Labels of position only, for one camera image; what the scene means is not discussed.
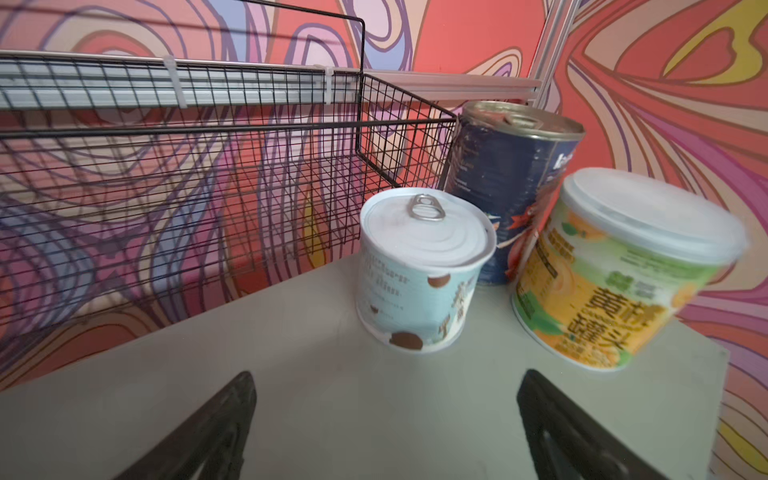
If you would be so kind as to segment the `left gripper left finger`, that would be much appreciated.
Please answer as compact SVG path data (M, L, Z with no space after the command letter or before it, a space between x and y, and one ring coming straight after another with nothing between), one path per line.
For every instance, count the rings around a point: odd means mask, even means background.
M120 479L238 479L257 405L253 376L242 371Z

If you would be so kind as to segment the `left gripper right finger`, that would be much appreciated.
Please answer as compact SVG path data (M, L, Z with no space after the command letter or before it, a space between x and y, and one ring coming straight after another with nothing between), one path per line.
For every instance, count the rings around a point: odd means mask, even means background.
M517 392L525 437L540 479L663 479L540 372Z

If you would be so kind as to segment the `yellow peach can plastic lid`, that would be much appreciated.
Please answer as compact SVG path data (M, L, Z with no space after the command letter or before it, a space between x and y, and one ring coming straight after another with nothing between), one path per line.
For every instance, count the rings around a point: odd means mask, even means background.
M609 168L568 175L511 304L546 349L625 367L748 245L742 222L668 183Z

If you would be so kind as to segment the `light blue spotted can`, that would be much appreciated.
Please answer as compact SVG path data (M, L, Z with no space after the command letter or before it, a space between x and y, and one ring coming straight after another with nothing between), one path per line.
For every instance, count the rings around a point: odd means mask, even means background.
M479 208L426 188L393 188L360 211L355 307L363 327L395 348L433 353L461 334L496 232Z

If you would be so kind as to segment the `dark blue tomato can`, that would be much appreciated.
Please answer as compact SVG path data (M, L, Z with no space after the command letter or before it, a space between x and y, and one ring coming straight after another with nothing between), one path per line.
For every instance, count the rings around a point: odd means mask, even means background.
M502 101L464 104L445 191L483 211L496 232L478 282L510 282L586 130L567 117Z

